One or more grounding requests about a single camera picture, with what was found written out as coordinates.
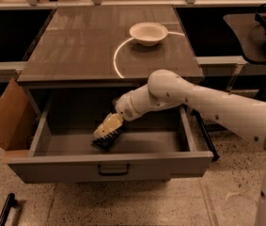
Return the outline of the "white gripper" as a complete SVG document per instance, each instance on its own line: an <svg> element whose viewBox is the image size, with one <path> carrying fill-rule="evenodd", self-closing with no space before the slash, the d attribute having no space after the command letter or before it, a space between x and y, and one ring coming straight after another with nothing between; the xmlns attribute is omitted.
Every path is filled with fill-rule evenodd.
<svg viewBox="0 0 266 226"><path fill-rule="evenodd" d="M117 113L110 113L94 131L95 138L115 136L122 132L123 120L134 121L139 118L139 114L133 108L132 94L123 94L116 101L115 109Z"/></svg>

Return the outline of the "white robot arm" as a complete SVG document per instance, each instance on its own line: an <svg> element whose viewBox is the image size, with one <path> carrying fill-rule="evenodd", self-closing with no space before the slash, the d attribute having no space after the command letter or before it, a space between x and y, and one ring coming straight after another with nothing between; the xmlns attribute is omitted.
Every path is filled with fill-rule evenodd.
<svg viewBox="0 0 266 226"><path fill-rule="evenodd" d="M169 70L153 72L145 86L118 98L116 111L108 114L95 130L94 143L107 150L122 133L123 122L179 105L188 105L239 137L266 149L266 102L201 87ZM255 226L266 226L266 171Z"/></svg>

